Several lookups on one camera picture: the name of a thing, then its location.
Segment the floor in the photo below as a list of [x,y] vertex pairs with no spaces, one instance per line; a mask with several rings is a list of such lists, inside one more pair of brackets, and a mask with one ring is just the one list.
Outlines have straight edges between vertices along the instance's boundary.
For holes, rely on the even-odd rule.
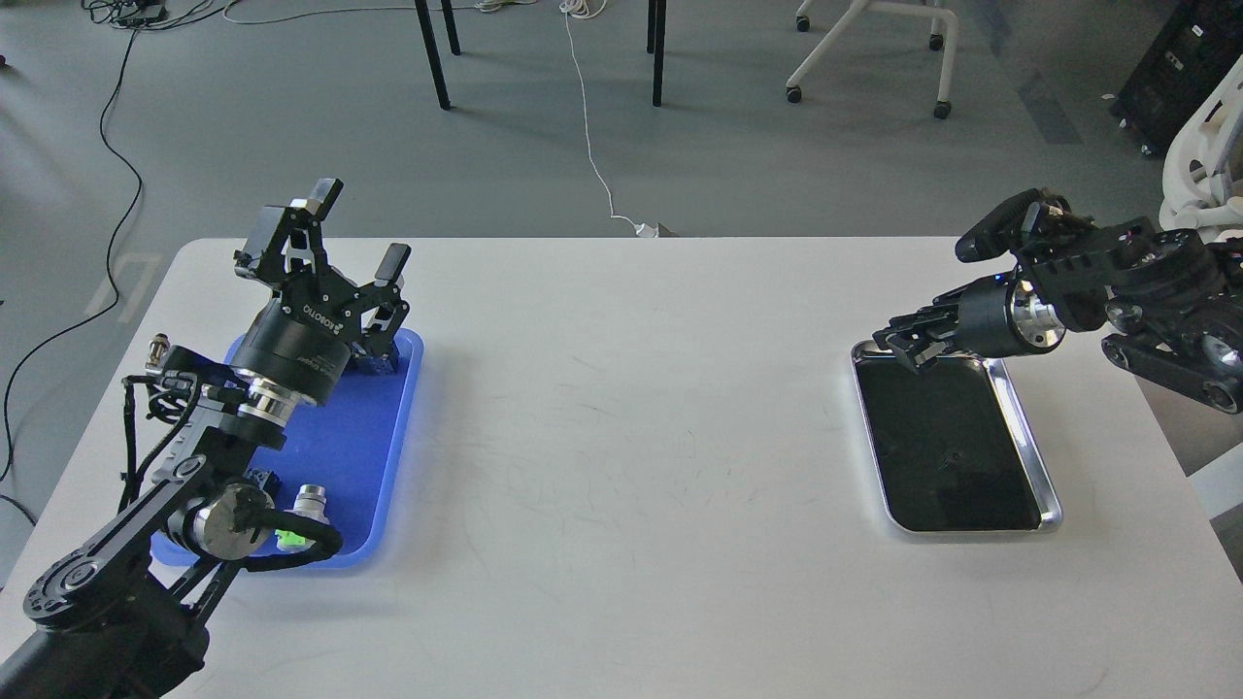
[[[796,2],[671,1],[661,108],[650,104],[645,2],[613,0],[571,29],[593,155],[619,214],[682,236],[958,235],[1029,187],[1103,221],[1155,219],[1161,163],[1140,157],[1108,108],[1175,4],[951,2],[962,40],[943,122],[931,116],[940,53],[922,20],[863,17],[797,106],[784,81],[840,0],[813,7],[808,34],[794,30]],[[364,4],[247,0],[230,14],[351,5]],[[215,16],[137,37],[107,121],[145,183],[113,254],[122,301],[17,376],[4,493],[35,511],[46,502],[172,256],[196,238],[246,235],[260,205],[318,177],[347,185],[329,235],[634,235],[609,219],[588,162],[557,2],[456,17],[465,53],[450,56],[439,35],[450,112],[436,108],[409,10],[262,26]],[[135,182],[98,119],[128,40],[70,2],[0,5],[2,376],[109,299],[104,250]],[[0,509],[0,585],[27,531]]]

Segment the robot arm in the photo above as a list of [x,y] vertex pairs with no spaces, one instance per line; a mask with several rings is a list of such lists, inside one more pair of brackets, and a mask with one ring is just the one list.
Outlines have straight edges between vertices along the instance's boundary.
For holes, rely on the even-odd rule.
[[[375,281],[362,287],[328,266],[319,223],[339,190],[326,179],[306,200],[264,209],[236,271],[271,287],[272,297],[229,364],[157,341],[147,376],[126,379],[127,420],[131,389],[143,383],[177,413],[174,428],[142,464],[131,443],[119,514],[26,595],[37,629],[0,665],[0,698],[163,695],[203,668],[205,623],[240,571],[296,567],[341,549],[336,529],[275,510],[247,478],[256,450],[281,449],[293,408],[327,400],[347,363],[384,372],[397,362],[393,337],[409,308],[399,280],[410,250],[392,245]],[[139,495],[160,455],[153,485]],[[314,544],[252,556],[277,529]],[[199,557],[169,587],[148,571],[157,531]]]
[[955,246],[963,262],[1014,257],[897,316],[873,335],[919,372],[955,350],[983,357],[1043,354],[1066,331],[1106,321],[1115,366],[1226,413],[1243,409],[1243,245],[1204,244],[1195,230],[1147,219],[1098,228],[1060,197],[1028,190],[997,206]]

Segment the black cable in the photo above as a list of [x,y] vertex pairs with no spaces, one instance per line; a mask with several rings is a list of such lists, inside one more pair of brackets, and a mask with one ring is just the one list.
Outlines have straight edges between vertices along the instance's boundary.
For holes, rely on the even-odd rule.
[[168,430],[167,434],[164,434],[164,438],[160,439],[159,443],[155,444],[155,447],[147,453],[147,456],[143,459],[143,463],[138,464],[138,468],[133,469],[132,474],[129,473],[128,468],[126,469],[127,478],[126,478],[126,488],[122,493],[121,510],[124,510],[134,500],[138,500],[138,491],[142,488],[143,480],[147,479],[147,471],[150,469],[150,465],[155,463],[155,459],[160,455],[160,453],[163,453],[164,449],[167,449],[168,445],[173,443],[173,439],[178,435],[178,433],[185,429],[186,423],[190,422],[190,417],[194,414],[194,409],[199,405],[199,391],[203,387],[203,382],[198,377],[198,374],[183,372],[179,373],[177,378],[189,382],[190,384],[189,396],[185,403],[185,409],[181,410],[181,414],[177,418],[177,422],[173,423],[173,427]]
[[[86,0],[82,0],[82,2],[83,2],[83,6],[86,6]],[[5,384],[5,389],[4,389],[4,437],[5,437],[5,440],[9,444],[9,456],[5,460],[4,470],[0,471],[0,483],[2,483],[4,479],[9,476],[9,473],[12,470],[12,465],[14,465],[14,440],[12,440],[12,427],[11,427],[11,424],[9,422],[9,397],[12,393],[12,383],[17,378],[17,372],[20,372],[21,367],[24,367],[26,364],[26,362],[30,361],[30,358],[35,356],[35,352],[39,352],[40,350],[42,350],[44,347],[46,347],[53,340],[57,340],[57,338],[60,338],[60,337],[62,337],[65,335],[68,335],[70,332],[73,332],[75,330],[85,326],[86,323],[88,323],[88,322],[91,322],[91,321],[93,321],[93,320],[96,320],[96,318],[98,318],[101,316],[103,316],[108,311],[116,308],[117,305],[121,302],[121,289],[117,287],[117,279],[112,274],[112,249],[113,249],[113,246],[117,243],[117,235],[121,233],[121,228],[123,225],[126,225],[127,220],[129,220],[129,214],[133,213],[134,206],[138,205],[138,199],[143,194],[143,175],[138,174],[138,169],[134,168],[134,164],[131,163],[124,155],[122,155],[121,153],[118,153],[117,149],[113,148],[111,143],[108,143],[108,136],[107,136],[107,133],[104,133],[104,123],[107,122],[109,111],[117,103],[117,96],[121,95],[121,85],[126,80],[126,66],[129,65],[129,53],[134,49],[134,40],[138,37],[138,31],[139,30],[134,30],[129,35],[129,44],[126,46],[126,55],[121,60],[121,71],[117,73],[117,85],[116,85],[116,87],[112,88],[112,95],[108,97],[108,102],[104,103],[103,111],[99,112],[99,139],[103,141],[104,148],[107,148],[108,152],[111,152],[113,155],[116,155],[117,158],[119,158],[121,162],[124,163],[127,168],[129,168],[129,172],[133,173],[134,178],[138,180],[138,188],[134,190],[134,198],[131,199],[129,206],[126,208],[126,213],[121,216],[121,220],[117,221],[116,228],[112,229],[112,235],[108,238],[108,250],[104,254],[104,259],[103,259],[104,271],[107,272],[107,276],[108,276],[108,286],[112,287],[112,302],[108,303],[107,306],[104,306],[102,310],[92,313],[86,320],[78,321],[78,322],[71,325],[70,327],[67,327],[67,328],[57,332],[56,335],[48,337],[47,340],[40,342],[39,345],[36,345],[34,350],[31,350],[30,352],[26,352],[26,356],[22,357],[20,362],[17,362],[17,366],[14,367],[12,373],[9,374],[9,382]],[[15,507],[17,507],[19,510],[21,510],[22,515],[25,515],[26,519],[30,520],[30,522],[32,525],[39,521],[35,516],[31,515],[30,510],[25,505],[22,505],[21,502],[19,502],[17,500],[15,500],[12,498],[9,498],[7,495],[0,495],[0,498],[2,498],[5,502],[9,502],[9,504],[14,505]]]
[[17,507],[17,511],[21,512],[21,516],[26,517],[26,521],[30,522],[30,526],[35,526],[36,524],[39,524],[39,517],[36,517],[29,509],[26,509],[25,505],[19,502],[16,499],[9,498],[7,495],[0,493],[0,500],[9,502],[14,507]]

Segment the table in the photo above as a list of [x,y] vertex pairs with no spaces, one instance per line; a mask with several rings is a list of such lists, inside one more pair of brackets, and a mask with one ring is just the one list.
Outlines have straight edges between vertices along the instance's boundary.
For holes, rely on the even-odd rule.
[[[988,271],[957,264],[952,240],[408,243],[426,354],[384,541],[348,571],[244,575],[209,623],[208,667],[173,697],[1243,687],[1243,586],[1093,337],[1008,362],[1058,531],[921,544],[885,521],[846,354]],[[387,244],[327,248],[363,279]],[[181,250],[118,377],[157,331],[224,353],[265,299],[232,275],[239,245]],[[0,593],[5,657],[32,628],[26,586],[111,516],[119,397]]]

